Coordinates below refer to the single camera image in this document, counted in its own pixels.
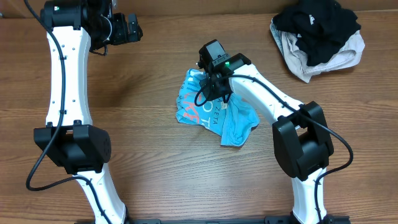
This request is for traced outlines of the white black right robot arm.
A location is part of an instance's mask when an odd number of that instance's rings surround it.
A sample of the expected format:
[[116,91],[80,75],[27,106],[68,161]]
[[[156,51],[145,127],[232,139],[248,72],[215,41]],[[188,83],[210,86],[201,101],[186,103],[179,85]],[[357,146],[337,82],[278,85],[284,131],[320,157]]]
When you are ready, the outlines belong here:
[[272,126],[274,155],[292,179],[294,207],[289,223],[331,223],[323,204],[322,175],[334,148],[322,108],[315,102],[303,104],[267,81],[243,54],[231,56],[217,40],[199,51],[203,100],[227,103],[233,93],[259,110]]

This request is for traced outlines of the light blue printed t-shirt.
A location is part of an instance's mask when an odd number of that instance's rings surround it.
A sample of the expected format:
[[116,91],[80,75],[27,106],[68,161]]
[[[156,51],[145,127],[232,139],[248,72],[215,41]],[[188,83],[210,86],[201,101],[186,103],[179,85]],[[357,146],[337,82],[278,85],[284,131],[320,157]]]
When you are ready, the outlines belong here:
[[221,136],[222,146],[241,147],[260,123],[256,110],[240,96],[232,94],[227,103],[222,98],[196,106],[199,81],[205,74],[189,69],[176,99],[176,119],[180,123],[200,125]]

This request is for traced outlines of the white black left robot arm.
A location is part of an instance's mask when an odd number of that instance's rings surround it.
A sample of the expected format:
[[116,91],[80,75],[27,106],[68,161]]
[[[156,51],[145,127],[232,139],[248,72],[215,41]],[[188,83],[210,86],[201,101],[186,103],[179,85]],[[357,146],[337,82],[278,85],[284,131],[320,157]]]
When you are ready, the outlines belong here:
[[34,142],[70,181],[83,189],[95,223],[130,223],[109,171],[109,134],[93,125],[88,104],[88,56],[142,37],[137,17],[116,12],[115,0],[47,1],[37,20],[47,32],[51,57],[50,104]]

